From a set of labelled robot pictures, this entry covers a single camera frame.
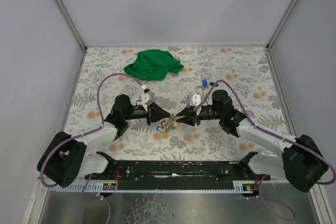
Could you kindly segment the green key tag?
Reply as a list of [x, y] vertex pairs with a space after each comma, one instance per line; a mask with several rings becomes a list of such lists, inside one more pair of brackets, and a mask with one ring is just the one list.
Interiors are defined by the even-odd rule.
[[177, 124], [175, 121], [172, 121], [172, 122], [170, 122], [169, 125], [167, 126], [167, 129], [168, 129], [168, 130], [173, 130], [173, 129], [177, 128], [177, 127], [178, 127], [178, 124]]

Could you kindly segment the blue key tag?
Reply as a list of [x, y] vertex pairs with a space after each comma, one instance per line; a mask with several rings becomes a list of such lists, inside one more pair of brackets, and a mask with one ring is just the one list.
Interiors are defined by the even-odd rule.
[[156, 130], [160, 133], [163, 133], [163, 128], [161, 126], [157, 126], [156, 127]]

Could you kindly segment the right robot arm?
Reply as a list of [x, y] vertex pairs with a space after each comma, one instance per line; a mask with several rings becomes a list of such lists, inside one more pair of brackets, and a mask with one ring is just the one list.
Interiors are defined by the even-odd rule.
[[272, 153], [271, 156], [257, 153], [248, 161], [255, 174], [286, 179], [306, 193], [329, 169], [311, 137], [278, 135], [270, 128], [252, 123], [246, 114], [234, 108], [225, 90], [214, 91], [210, 105], [201, 105], [198, 94], [189, 96], [187, 101], [187, 106], [177, 114], [177, 122], [196, 126], [203, 120], [218, 120], [227, 134], [254, 142]]

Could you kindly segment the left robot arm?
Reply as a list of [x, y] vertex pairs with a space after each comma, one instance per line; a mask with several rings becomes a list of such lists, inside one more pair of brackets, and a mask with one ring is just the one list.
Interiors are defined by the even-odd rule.
[[142, 94], [140, 105], [133, 105], [127, 95], [121, 94], [115, 98], [102, 126], [76, 137], [64, 131], [57, 133], [37, 164], [40, 176], [67, 187], [78, 177], [103, 173], [108, 160], [100, 154], [89, 155], [90, 151], [121, 137], [129, 120], [146, 119], [151, 124], [170, 117], [153, 99], [154, 95], [147, 92]]

